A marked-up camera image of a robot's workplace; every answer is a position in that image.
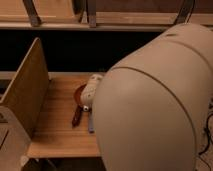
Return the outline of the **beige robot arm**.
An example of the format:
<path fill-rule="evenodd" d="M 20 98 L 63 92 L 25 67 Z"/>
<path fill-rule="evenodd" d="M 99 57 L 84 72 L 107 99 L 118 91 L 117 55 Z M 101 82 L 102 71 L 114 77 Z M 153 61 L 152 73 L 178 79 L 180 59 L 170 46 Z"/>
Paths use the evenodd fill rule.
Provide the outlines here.
<path fill-rule="evenodd" d="M 116 63 L 93 120 L 107 171 L 195 171 L 213 98 L 213 31 L 179 24 Z"/>

